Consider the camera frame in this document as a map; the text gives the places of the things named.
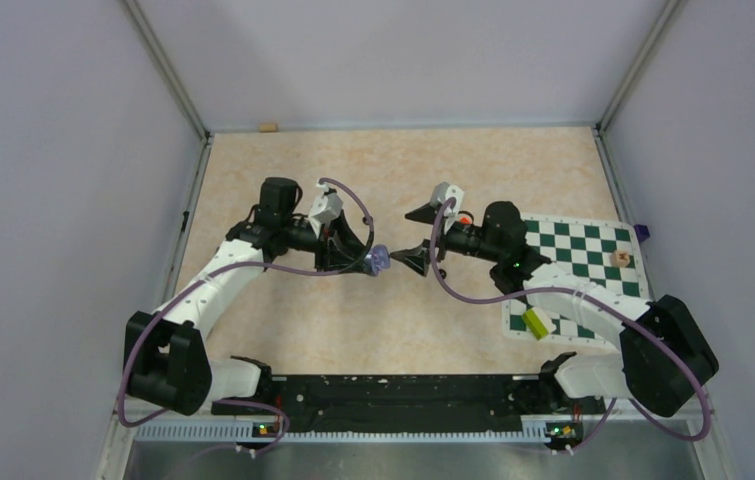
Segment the purple grey earbud charging case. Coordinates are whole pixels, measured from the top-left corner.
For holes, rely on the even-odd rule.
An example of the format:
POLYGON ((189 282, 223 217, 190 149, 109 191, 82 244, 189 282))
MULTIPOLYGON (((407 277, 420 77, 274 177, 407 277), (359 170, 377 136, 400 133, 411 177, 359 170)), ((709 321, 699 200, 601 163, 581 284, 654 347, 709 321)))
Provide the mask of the purple grey earbud charging case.
POLYGON ((374 245, 365 257, 367 274, 378 276, 391 267, 391 256, 386 245, 374 245))

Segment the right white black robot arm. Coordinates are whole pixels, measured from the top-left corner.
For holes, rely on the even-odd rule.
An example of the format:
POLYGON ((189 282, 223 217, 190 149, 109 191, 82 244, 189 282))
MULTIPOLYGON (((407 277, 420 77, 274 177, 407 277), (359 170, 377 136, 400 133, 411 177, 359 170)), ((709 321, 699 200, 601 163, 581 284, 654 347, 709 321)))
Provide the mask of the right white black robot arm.
POLYGON ((616 350, 553 361, 553 376, 539 385, 547 409, 565 412, 579 398, 600 396, 627 399, 663 418, 691 399, 710 410, 705 385, 719 362, 683 300, 628 296, 568 272, 528 244, 526 222, 509 201, 490 204, 479 225, 458 221, 456 203, 431 201, 406 213, 406 219, 430 226, 430 237, 415 249, 393 252, 393 258, 433 272, 448 252, 489 261, 500 293, 495 302, 522 299, 574 321, 616 350))

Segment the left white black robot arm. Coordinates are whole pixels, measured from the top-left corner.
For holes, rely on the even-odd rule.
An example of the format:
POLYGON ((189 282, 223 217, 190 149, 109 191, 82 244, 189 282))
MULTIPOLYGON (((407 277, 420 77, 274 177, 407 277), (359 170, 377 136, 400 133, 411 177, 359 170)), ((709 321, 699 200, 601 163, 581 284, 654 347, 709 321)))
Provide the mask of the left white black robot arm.
POLYGON ((372 216, 363 215, 366 240, 347 222, 339 195, 351 189, 328 178, 317 186, 320 194, 302 214, 297 210, 301 186, 288 178, 266 178, 248 216, 226 233, 187 286, 153 312, 131 316, 117 400, 121 418, 127 397, 182 415, 223 399, 236 399, 250 413, 267 410, 274 388, 264 364, 243 357, 212 360, 206 351, 213 327, 240 292, 268 270, 283 271, 275 261, 291 250, 313 255, 307 272, 312 277, 376 276, 389 268, 388 250, 374 242, 372 216))

